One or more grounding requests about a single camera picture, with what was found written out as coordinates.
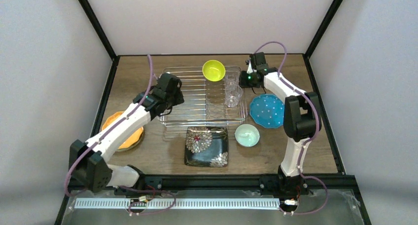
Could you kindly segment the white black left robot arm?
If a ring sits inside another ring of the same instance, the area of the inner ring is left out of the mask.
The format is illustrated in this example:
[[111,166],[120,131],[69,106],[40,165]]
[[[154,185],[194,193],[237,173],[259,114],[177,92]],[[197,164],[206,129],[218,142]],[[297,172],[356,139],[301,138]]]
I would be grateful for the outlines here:
[[70,168],[65,180],[69,188],[71,178],[85,189],[97,193],[106,187],[142,190],[144,173],[134,166],[110,165],[110,158],[137,130],[162,116],[167,110],[184,103],[182,82],[173,74],[163,73],[156,85],[137,95],[128,108],[104,130],[85,142],[74,141],[70,146]]

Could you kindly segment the metal wire dish rack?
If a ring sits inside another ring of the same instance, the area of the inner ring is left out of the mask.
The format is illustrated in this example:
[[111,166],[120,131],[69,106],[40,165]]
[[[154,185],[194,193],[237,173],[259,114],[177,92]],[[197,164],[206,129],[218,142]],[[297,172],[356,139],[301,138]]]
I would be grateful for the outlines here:
[[201,67],[169,67],[163,72],[170,73],[182,81],[181,91],[184,103],[166,111],[160,122],[166,127],[178,126],[229,126],[239,125],[247,117],[245,95],[236,106],[225,104],[227,80],[238,78],[241,68],[226,66],[226,74],[220,81],[210,81],[203,75]]

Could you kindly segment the yellow green bowl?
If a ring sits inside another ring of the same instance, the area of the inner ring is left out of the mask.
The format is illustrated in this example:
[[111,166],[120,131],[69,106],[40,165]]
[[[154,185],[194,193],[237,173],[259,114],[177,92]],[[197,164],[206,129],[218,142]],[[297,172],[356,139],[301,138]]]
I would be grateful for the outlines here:
[[208,60],[202,66],[203,76],[213,82],[221,81],[225,74],[225,66],[217,60]]

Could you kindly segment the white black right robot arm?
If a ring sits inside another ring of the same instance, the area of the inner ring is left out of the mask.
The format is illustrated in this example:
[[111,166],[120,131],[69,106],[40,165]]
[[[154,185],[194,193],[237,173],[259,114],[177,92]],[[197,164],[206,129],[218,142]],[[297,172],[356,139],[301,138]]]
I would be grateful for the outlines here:
[[307,149],[321,129],[318,95],[302,90],[277,68],[270,68],[263,52],[250,54],[246,63],[240,87],[267,89],[284,103],[283,127],[288,140],[280,171],[286,177],[300,176]]

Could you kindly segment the small clear plastic cup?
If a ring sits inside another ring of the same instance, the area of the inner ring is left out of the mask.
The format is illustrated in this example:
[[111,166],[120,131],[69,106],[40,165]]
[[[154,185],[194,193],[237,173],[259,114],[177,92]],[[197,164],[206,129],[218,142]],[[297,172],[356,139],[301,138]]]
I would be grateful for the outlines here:
[[225,105],[229,108],[236,107],[243,95],[243,90],[240,86],[234,86],[225,90]]

